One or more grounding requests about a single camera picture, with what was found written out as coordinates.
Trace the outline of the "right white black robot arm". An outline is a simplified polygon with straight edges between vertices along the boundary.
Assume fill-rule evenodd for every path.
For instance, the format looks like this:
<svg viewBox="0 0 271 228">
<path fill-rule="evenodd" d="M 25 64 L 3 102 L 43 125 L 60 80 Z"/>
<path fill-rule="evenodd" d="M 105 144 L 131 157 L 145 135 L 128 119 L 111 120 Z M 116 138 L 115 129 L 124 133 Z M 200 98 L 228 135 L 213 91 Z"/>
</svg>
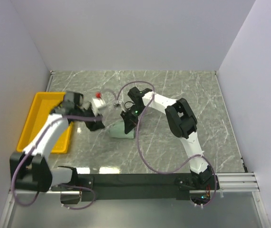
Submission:
<svg viewBox="0 0 271 228">
<path fill-rule="evenodd" d="M 124 133 L 136 131 L 136 144 L 140 158 L 148 169 L 158 174 L 172 174 L 180 170 L 189 163 L 191 188 L 194 190 L 204 190 L 207 186 L 217 188 L 217 177 L 214 168 L 203 154 L 203 150 L 198 140 L 197 119 L 188 104 L 187 100 L 178 100 L 162 96 L 154 89 L 146 88 L 140 91 L 137 87 L 129 90 L 129 98 L 133 105 L 124 108 L 121 117 L 124 122 Z M 174 171 L 162 172 L 151 167 L 143 157 L 139 145 L 139 124 L 147 109 L 151 107 L 166 115 L 171 133 L 180 140 L 187 155 L 184 161 Z"/>
</svg>

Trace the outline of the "green towel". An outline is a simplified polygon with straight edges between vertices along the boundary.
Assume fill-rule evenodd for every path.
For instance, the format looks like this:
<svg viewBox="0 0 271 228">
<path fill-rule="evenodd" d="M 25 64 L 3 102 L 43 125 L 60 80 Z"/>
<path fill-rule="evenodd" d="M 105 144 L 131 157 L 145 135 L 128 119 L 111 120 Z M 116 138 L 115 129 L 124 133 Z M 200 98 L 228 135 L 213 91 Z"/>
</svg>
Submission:
<svg viewBox="0 0 271 228">
<path fill-rule="evenodd" d="M 116 122 L 109 128 L 109 136 L 116 139 L 134 139 L 134 129 L 129 133 L 125 133 L 124 122 Z"/>
</svg>

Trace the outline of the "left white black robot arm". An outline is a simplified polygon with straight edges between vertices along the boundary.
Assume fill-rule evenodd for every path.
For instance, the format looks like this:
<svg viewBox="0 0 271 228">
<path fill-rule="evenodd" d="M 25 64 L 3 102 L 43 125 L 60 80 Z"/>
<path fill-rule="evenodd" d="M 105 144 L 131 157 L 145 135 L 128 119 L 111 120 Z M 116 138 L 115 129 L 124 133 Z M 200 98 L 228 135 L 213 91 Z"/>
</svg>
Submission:
<svg viewBox="0 0 271 228">
<path fill-rule="evenodd" d="M 75 121 L 84 122 L 90 131 L 103 129 L 102 111 L 107 107 L 101 94 L 96 94 L 87 107 L 81 93 L 66 92 L 54 106 L 41 130 L 21 153 L 10 156 L 11 190 L 21 189 L 47 192 L 51 187 L 63 185 L 68 191 L 79 185 L 76 168 L 61 166 L 50 169 L 48 157 L 62 135 Z"/>
</svg>

